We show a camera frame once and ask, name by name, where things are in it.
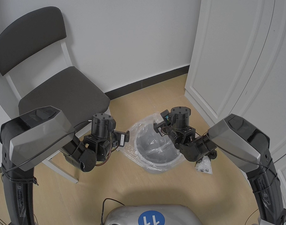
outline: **gray chair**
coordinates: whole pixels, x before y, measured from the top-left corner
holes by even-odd
[[[44,7],[18,18],[0,34],[0,73],[6,77],[19,101],[20,115],[52,105],[64,112],[77,132],[86,128],[89,131],[88,120],[95,113],[106,112],[110,99],[72,66],[65,38],[63,15],[57,7]],[[9,71],[57,41],[61,42],[67,68],[21,97]]]

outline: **blue sticker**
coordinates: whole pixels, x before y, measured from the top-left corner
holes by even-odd
[[[165,218],[163,214],[158,211],[143,212],[138,219],[139,225],[164,225]]]

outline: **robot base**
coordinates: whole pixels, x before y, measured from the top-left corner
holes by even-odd
[[[160,204],[122,206],[112,210],[104,225],[202,225],[199,218],[182,205]]]

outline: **floor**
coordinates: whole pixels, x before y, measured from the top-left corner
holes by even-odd
[[[186,75],[144,88],[111,101],[111,114],[117,130],[126,131],[138,120],[156,111],[176,106],[192,109],[190,126],[203,134],[208,125],[184,96]],[[213,174],[197,172],[188,161],[162,174],[149,174],[113,152],[109,161],[82,173],[68,164],[62,154],[52,159],[79,179],[69,182],[44,164],[35,168],[39,186],[34,186],[34,212],[39,225],[100,224],[102,201],[106,197],[126,205],[176,203],[188,206],[204,225],[244,225],[257,209],[252,190],[240,170],[220,151],[212,161]],[[118,204],[107,201],[105,214]],[[257,223],[258,211],[247,224]],[[0,218],[8,223],[3,186],[0,179]]]

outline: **clear plastic bag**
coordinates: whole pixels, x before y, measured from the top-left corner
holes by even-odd
[[[208,156],[204,156],[202,162],[197,163],[195,168],[197,169],[197,171],[200,171],[202,173],[213,174],[211,160]]]
[[[154,131],[153,123],[162,121],[157,112],[135,123],[129,129],[130,141],[120,150],[150,173],[167,171],[185,160],[167,135]]]

